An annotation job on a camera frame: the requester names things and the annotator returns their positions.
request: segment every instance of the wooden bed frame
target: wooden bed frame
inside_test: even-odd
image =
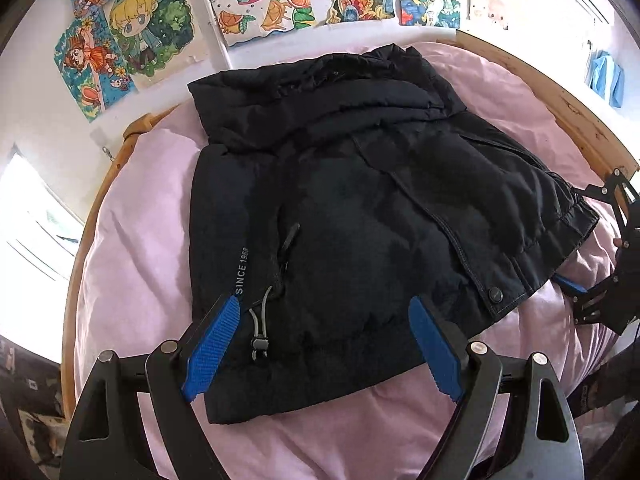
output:
[[[620,168],[629,179],[640,169],[635,158],[593,112],[567,90],[532,66],[496,46],[462,31],[456,32],[454,41],[443,41],[443,43],[452,44],[478,54],[519,76],[556,117],[556,123],[571,137],[575,145],[581,150],[591,169],[602,180],[605,180],[613,172],[614,168]],[[133,153],[140,134],[150,131],[172,110],[173,108],[156,116],[152,114],[144,115],[129,125],[123,135],[124,143],[107,172],[87,217],[71,278],[69,279],[63,325],[62,397],[65,416],[68,419],[71,418],[76,408],[74,348],[76,344],[78,295],[84,261],[94,241],[98,210],[111,183]]]

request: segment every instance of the blonde boy drawing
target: blonde boy drawing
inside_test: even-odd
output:
[[[162,42],[147,27],[162,0],[115,0],[109,14],[109,24],[129,38],[123,45],[129,61],[138,70],[148,63],[156,64],[156,52]]]

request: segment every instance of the blue gripper pad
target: blue gripper pad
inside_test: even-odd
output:
[[[459,402],[464,394],[460,361],[417,296],[409,302],[409,325],[438,389],[453,402]]]
[[[566,291],[569,291],[572,294],[584,294],[585,292],[587,292],[587,289],[582,285],[578,285],[578,283],[572,282],[571,280],[565,278],[564,276],[561,276],[560,274],[554,274],[551,277],[551,281],[556,282],[558,285],[560,285],[562,291],[565,294],[567,294]]]
[[[240,323],[240,303],[231,296],[205,331],[187,361],[182,395],[191,402],[209,389],[218,366]]]

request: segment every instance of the pink bedsheet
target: pink bedsheet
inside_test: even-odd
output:
[[[416,48],[448,79],[469,109],[517,139],[575,186],[600,184],[553,116],[516,76],[464,50],[436,43]],[[149,352],[179,338],[191,319],[189,200],[198,152],[205,144],[193,102],[142,135],[111,186],[87,257],[78,306],[76,395],[103,349],[121,356]],[[614,268],[618,234],[610,208],[562,273],[589,287]],[[571,391],[614,341],[599,325],[576,328],[571,307],[548,282],[477,339],[494,351],[526,358],[546,353]],[[148,395],[143,421],[161,475],[174,478]],[[231,426],[207,424],[202,396],[193,403],[210,444],[233,479],[413,479],[453,412],[427,365],[341,399]],[[490,456],[504,420],[500,398],[484,441]]]

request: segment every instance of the snap button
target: snap button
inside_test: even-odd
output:
[[[492,286],[492,288],[489,289],[489,299],[491,301],[494,303],[500,303],[502,298],[502,291],[498,287]]]

